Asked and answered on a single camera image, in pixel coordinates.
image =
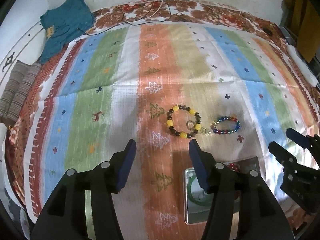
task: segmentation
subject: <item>yellow and black bead bracelet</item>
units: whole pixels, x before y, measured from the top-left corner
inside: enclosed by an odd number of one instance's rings
[[[178,132],[177,130],[175,130],[174,126],[173,126],[173,121],[172,121],[172,114],[178,110],[186,110],[188,111],[190,114],[194,115],[196,117],[196,125],[194,130],[191,133],[185,133],[185,132]],[[200,131],[201,129],[201,117],[199,115],[198,112],[196,112],[195,110],[191,109],[190,107],[187,106],[174,106],[172,109],[169,110],[169,112],[167,113],[167,125],[169,127],[169,130],[172,134],[174,134],[177,137],[181,137],[181,138],[188,138],[190,139],[191,137],[195,137],[196,134]]]

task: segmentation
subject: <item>metal plate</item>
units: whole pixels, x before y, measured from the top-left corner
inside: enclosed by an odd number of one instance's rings
[[[250,170],[256,170],[260,174],[258,157],[232,162],[239,167],[242,173],[248,173]],[[193,168],[188,168],[183,172],[183,189],[184,189],[184,214],[185,223],[195,225],[205,223],[208,219],[213,194],[204,193],[200,188],[196,173]],[[234,211],[240,209],[240,193],[235,196]]]

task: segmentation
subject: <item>teal cloth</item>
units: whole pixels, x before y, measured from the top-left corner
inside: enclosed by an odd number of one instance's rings
[[[44,64],[60,52],[64,44],[81,36],[82,31],[89,30],[95,17],[84,0],[66,0],[58,8],[48,10],[40,21],[45,30],[54,28],[54,34],[47,39],[40,56],[40,63]]]

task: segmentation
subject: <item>multicolored bead bracelet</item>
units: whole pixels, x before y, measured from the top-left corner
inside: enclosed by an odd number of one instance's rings
[[[220,129],[216,129],[217,125],[223,121],[233,121],[236,123],[236,128],[232,129],[232,130],[220,130]],[[240,129],[240,122],[238,119],[236,119],[235,117],[230,117],[230,116],[224,116],[224,117],[220,117],[217,121],[212,123],[212,131],[216,134],[229,134],[229,133],[235,133]]]
[[[194,115],[196,117],[196,125],[194,127],[194,130],[191,133],[185,133],[185,132],[178,132],[177,130],[175,130],[174,126],[173,126],[173,121],[172,121],[172,114],[178,110],[186,110],[188,111],[190,114]],[[174,106],[172,109],[169,109],[169,112],[167,113],[167,125],[169,127],[169,130],[172,134],[174,134],[177,137],[181,137],[181,138],[188,138],[190,139],[191,137],[195,137],[196,134],[199,132],[199,130],[201,129],[201,117],[199,115],[198,112],[196,112],[195,110],[191,109],[190,107],[187,106]]]

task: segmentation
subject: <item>yellow cloth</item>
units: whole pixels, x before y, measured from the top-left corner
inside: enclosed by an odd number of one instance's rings
[[[310,62],[320,46],[320,16],[308,0],[284,0],[293,8],[289,29],[297,36],[297,50]]]

